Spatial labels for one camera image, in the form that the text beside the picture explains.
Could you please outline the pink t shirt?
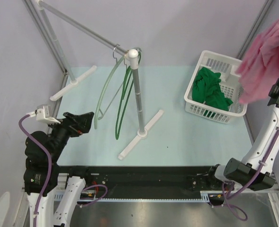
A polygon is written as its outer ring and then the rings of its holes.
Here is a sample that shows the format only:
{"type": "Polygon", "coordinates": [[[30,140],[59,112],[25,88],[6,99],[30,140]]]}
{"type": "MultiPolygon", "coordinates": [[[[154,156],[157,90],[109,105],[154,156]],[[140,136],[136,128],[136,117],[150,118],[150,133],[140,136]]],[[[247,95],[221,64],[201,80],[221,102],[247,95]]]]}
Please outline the pink t shirt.
{"type": "Polygon", "coordinates": [[[236,73],[241,75],[241,104],[268,96],[279,78],[279,19],[255,37],[236,73]]]}

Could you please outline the green hanger with gold hook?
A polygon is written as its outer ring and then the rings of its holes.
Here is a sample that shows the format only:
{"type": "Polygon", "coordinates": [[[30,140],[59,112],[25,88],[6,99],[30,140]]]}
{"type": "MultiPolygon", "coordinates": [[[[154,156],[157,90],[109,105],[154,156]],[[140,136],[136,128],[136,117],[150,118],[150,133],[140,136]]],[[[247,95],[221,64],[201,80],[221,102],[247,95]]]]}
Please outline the green hanger with gold hook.
{"type": "Polygon", "coordinates": [[[133,73],[131,66],[127,66],[124,80],[123,80],[123,88],[121,92],[121,97],[119,101],[118,111],[117,111],[117,119],[115,124],[115,139],[118,140],[120,136],[120,131],[124,119],[124,115],[126,112],[126,108],[128,105],[128,101],[130,98],[131,91],[134,87],[133,73]]]}

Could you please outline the green t shirt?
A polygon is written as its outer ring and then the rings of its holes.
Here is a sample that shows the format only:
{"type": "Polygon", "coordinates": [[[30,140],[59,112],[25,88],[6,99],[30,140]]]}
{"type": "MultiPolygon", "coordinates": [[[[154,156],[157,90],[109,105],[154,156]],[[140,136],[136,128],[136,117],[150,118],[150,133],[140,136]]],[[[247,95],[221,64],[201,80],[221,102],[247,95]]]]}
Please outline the green t shirt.
{"type": "Polygon", "coordinates": [[[220,76],[221,73],[202,67],[192,85],[192,100],[216,109],[229,111],[233,101],[225,97],[221,91],[220,76]]]}

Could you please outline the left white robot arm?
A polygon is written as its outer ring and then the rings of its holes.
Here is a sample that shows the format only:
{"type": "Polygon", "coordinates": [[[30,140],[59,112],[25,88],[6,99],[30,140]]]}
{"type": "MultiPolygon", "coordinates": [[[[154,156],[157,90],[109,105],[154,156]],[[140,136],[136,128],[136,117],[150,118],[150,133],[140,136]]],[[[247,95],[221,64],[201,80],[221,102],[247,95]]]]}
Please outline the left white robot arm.
{"type": "Polygon", "coordinates": [[[18,123],[27,136],[24,184],[32,227],[68,227],[82,190],[92,185],[88,168],[70,167],[63,198],[54,210],[54,196],[61,173],[57,161],[70,138],[89,133],[94,113],[75,115],[65,112],[63,116],[62,119],[51,117],[44,108],[28,114],[28,117],[46,123],[52,129],[50,134],[43,131],[30,134],[22,121],[18,123]]]}

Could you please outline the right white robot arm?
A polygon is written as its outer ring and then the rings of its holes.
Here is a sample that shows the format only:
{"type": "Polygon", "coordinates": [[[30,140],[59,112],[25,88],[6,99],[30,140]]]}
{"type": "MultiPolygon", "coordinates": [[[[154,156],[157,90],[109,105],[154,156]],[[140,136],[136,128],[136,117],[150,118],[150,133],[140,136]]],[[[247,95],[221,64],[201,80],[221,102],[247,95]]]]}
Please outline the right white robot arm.
{"type": "Polygon", "coordinates": [[[275,184],[271,173],[279,151],[279,78],[269,89],[269,97],[271,112],[252,148],[241,161],[231,158],[225,166],[216,165],[206,178],[210,189],[217,190],[223,184],[233,182],[241,186],[236,192],[240,194],[245,189],[261,191],[275,184]]]}

